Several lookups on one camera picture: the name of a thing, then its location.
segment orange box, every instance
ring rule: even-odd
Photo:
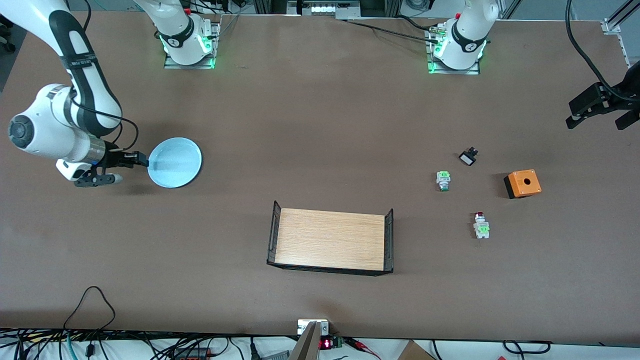
[[[527,197],[542,192],[538,176],[533,169],[514,171],[504,178],[509,199]]]

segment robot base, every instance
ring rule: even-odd
[[[444,24],[439,24],[438,27],[441,28],[443,27],[443,25]],[[426,37],[427,39],[439,40],[436,34],[432,34],[429,31],[424,32],[424,37]],[[433,56],[435,48],[438,47],[437,44],[432,44],[430,42],[425,43],[427,45],[427,63],[430,74],[480,75],[480,58],[482,58],[482,53],[480,54],[478,60],[476,60],[476,63],[469,69],[456,70],[444,65],[444,63],[442,63],[440,59]]]
[[[207,56],[203,57],[202,60],[197,63],[191,65],[180,65],[177,62],[171,59],[169,54],[166,55],[164,59],[164,68],[165,69],[196,69],[196,70],[208,70],[215,69],[216,67],[216,56],[218,55],[218,40],[220,37],[220,23],[219,22],[211,22],[209,19],[205,20],[208,22],[207,25],[211,25],[211,27],[206,26],[204,35],[205,37],[213,37],[211,40],[206,38],[202,39],[203,46],[211,47],[212,51]]]

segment brown table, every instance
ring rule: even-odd
[[[96,284],[115,329],[293,334],[297,319],[326,317],[349,336],[640,343],[640,126],[617,131],[614,115],[567,130],[567,102],[595,77],[563,23],[496,23],[480,76],[430,75],[423,43],[324,17],[241,17],[208,71],[163,70],[153,32],[143,13],[98,12],[88,34],[140,125],[136,149],[192,138],[202,172],[176,190],[143,168],[77,189],[0,136],[0,326],[60,327]],[[597,22],[575,32],[619,81],[616,37]],[[0,119],[52,82],[69,83],[30,35]],[[456,157],[470,146],[467,167]],[[543,192],[507,199],[502,178],[527,168]],[[267,266],[274,200],[394,208],[395,272]],[[474,237],[476,211],[489,240]],[[71,326],[107,317],[93,294]]]

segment light blue round plate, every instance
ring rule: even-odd
[[[167,139],[149,156],[149,177],[163,188],[179,188],[193,180],[202,165],[202,153],[187,138]]]

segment white surface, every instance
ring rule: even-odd
[[[179,188],[193,180],[202,165],[202,153],[187,138],[167,139],[149,156],[149,177],[163,188]]]
[[[359,339],[371,350],[375,351],[382,360],[395,360],[400,356],[408,340],[395,339]],[[277,354],[282,351],[293,349],[295,341],[285,337],[265,337],[255,338],[255,346],[262,357]],[[417,340],[427,352],[435,358],[435,352],[429,340]],[[158,349],[164,348],[175,340],[154,340],[154,346]],[[224,338],[214,339],[211,342],[212,351],[217,354],[221,351],[227,341]],[[249,338],[234,338],[234,343],[243,351],[245,360],[251,359],[249,348]],[[74,352],[78,360],[85,360],[84,350],[88,342],[73,342]],[[151,348],[142,341],[111,340],[103,341],[104,350],[109,360],[148,360],[153,357]],[[62,344],[62,360],[72,360],[67,344]],[[96,353],[91,357],[93,360],[105,360],[100,346],[94,343]],[[523,350],[540,350],[544,345],[520,344]],[[520,360],[520,356],[510,354],[502,348],[500,342],[481,341],[437,341],[438,351],[443,360],[496,360],[504,356],[507,360]],[[0,359],[13,359],[15,347],[0,349]],[[376,360],[372,355],[356,351],[344,345],[342,348],[320,351],[320,360],[333,360],[342,356],[348,356],[346,360]],[[58,344],[48,344],[40,355],[41,360],[60,360],[58,356]],[[238,350],[229,345],[228,349],[216,360],[240,360]],[[637,360],[640,359],[640,348],[621,347],[601,347],[601,346],[578,346],[578,345],[552,345],[551,350],[542,355],[525,355],[526,360]]]

